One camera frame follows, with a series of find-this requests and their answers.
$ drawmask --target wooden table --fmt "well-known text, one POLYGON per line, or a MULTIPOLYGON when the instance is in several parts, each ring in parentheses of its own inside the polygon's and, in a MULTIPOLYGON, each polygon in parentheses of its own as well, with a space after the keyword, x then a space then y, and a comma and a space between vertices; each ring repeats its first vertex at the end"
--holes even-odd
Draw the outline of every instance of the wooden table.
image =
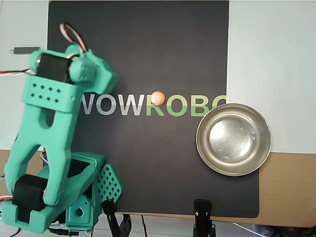
MULTIPOLYGON (((9 151, 0 150, 1 172, 8 156, 9 151)), ((34 174, 41 166, 42 162, 37 153, 30 161, 28 172, 34 174)), ((315 167, 316 155, 271 153, 260 168, 259 216, 254 219, 213 217, 213 220, 293 227, 316 225, 315 167)), ((0 194, 8 194, 4 180, 0 180, 0 194)), ((194 218, 189 215, 143 214, 194 218)))

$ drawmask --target small ball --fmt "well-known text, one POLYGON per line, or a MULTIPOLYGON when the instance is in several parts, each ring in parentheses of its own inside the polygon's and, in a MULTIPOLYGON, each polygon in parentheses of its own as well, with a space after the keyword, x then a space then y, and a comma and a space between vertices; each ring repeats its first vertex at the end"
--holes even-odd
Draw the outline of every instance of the small ball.
POLYGON ((152 104, 156 106, 163 105, 166 100, 165 95, 161 91, 155 91, 152 93, 152 104))

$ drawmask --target teal robotic arm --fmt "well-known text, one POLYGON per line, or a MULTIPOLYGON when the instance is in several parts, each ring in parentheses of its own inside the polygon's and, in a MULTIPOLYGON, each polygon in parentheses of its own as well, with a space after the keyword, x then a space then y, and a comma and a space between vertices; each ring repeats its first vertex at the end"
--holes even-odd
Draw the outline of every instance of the teal robotic arm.
POLYGON ((65 53, 32 53, 30 68, 36 74, 27 75, 22 125, 4 168, 13 199, 3 203, 2 220, 38 234, 65 210, 67 226, 89 230, 101 214, 101 202, 117 200, 121 193, 113 168, 104 166, 103 155, 71 153, 82 94, 109 93, 118 81, 110 66, 80 39, 65 53), (47 124, 48 110, 55 111, 52 126, 47 124), (40 146, 45 147, 49 166, 36 176, 27 175, 28 162, 40 146), (113 186, 106 180, 109 170, 117 181, 113 186), (106 188, 114 187, 116 192, 109 195, 106 188))

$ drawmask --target black mat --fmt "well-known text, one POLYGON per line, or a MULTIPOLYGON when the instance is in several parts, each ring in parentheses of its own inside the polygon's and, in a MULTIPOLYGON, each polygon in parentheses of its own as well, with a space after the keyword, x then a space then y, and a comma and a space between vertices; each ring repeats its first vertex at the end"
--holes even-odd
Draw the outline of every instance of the black mat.
MULTIPOLYGON (((120 75, 112 95, 98 95, 91 111, 81 107, 73 150, 105 154, 122 181, 118 211, 193 214, 197 198, 213 203, 212 215, 256 217, 259 173, 227 177, 200 159, 195 133, 201 117, 191 116, 191 95, 213 99, 226 93, 228 1, 53 1, 49 7, 48 48, 64 51, 69 43, 59 24, 70 22, 89 48, 120 75), (183 96, 187 111, 146 115, 146 95, 155 90, 183 96), (145 95, 140 115, 130 106, 123 116, 118 94, 145 95), (106 111, 115 111, 106 116, 106 111)), ((172 109, 182 109, 180 100, 172 109)))

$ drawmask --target stainless steel bowl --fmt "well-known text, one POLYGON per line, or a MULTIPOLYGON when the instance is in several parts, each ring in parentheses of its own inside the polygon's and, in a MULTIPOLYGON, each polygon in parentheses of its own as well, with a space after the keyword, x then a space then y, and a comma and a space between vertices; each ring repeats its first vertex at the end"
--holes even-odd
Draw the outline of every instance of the stainless steel bowl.
POLYGON ((258 169, 271 148, 269 127, 254 109, 225 104, 208 112, 197 128, 197 150, 218 173, 241 176, 258 169))

